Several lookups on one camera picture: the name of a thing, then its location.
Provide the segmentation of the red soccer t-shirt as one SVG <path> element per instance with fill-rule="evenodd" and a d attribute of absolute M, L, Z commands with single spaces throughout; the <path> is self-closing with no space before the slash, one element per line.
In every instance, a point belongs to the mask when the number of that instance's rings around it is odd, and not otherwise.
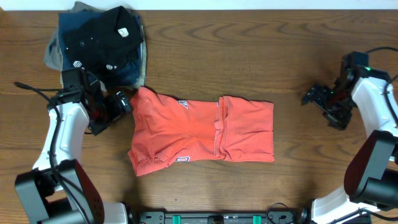
<path fill-rule="evenodd" d="M 146 87 L 130 103 L 135 127 L 128 155 L 137 176 L 174 162 L 274 161 L 273 103 L 234 96 L 176 100 Z"/>

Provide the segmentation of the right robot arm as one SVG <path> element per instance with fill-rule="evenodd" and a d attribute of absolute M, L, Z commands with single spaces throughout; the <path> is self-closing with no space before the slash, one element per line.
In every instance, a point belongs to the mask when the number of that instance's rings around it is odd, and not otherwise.
<path fill-rule="evenodd" d="M 347 69 L 334 88 L 315 84 L 302 98 L 320 107 L 329 125 L 344 129 L 351 109 L 357 107 L 367 139 L 346 169 L 343 186 L 317 198 L 297 214 L 296 223 L 371 223 L 372 217 L 388 222 L 380 211 L 397 208 L 397 105 L 393 79 L 387 72 L 358 66 Z"/>

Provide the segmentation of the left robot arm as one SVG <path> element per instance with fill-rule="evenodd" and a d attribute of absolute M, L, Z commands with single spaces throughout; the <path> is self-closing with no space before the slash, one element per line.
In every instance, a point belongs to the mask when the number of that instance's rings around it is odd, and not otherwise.
<path fill-rule="evenodd" d="M 123 92 L 71 86 L 49 98 L 50 126 L 44 148 L 15 189 L 30 223 L 133 223 L 124 203 L 106 203 L 83 170 L 83 137 L 96 136 L 131 112 Z"/>

